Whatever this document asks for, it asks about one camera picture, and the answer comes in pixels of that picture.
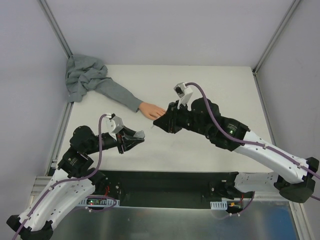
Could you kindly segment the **clear nail polish bottle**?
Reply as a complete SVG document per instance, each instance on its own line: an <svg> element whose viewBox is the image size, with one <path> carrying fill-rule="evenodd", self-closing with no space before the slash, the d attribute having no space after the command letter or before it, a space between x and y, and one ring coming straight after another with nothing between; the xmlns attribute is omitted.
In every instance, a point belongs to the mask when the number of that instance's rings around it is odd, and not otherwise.
<svg viewBox="0 0 320 240"><path fill-rule="evenodd" d="M144 133L143 130L141 130L141 131L135 132L133 136L135 138L144 139L145 138L145 133Z"/></svg>

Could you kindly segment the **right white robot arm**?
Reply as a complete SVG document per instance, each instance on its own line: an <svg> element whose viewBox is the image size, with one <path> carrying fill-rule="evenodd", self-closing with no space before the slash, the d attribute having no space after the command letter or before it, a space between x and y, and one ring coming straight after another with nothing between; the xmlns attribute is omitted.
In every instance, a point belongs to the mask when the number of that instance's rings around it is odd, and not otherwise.
<svg viewBox="0 0 320 240"><path fill-rule="evenodd" d="M247 192L276 191L296 203L313 198L317 159L290 155L264 141L245 124L222 116L219 106L210 100L198 98L191 108L178 101L171 102L166 113L153 124L171 134L182 129L200 134L220 149L242 154L271 169L271 172L237 173L234 180L224 184L228 198Z"/></svg>

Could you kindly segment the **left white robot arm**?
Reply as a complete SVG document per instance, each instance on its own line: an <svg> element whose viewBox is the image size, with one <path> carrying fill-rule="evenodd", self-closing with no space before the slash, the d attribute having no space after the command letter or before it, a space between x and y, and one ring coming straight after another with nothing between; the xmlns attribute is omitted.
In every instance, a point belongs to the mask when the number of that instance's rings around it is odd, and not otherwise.
<svg viewBox="0 0 320 240"><path fill-rule="evenodd" d="M77 127L70 147L37 200L19 215L11 215L7 225L23 240L48 240L60 221L78 203L92 194L104 199L110 183L99 167L92 167L90 155L117 148L120 154L143 143L145 133L125 126L95 135L88 126Z"/></svg>

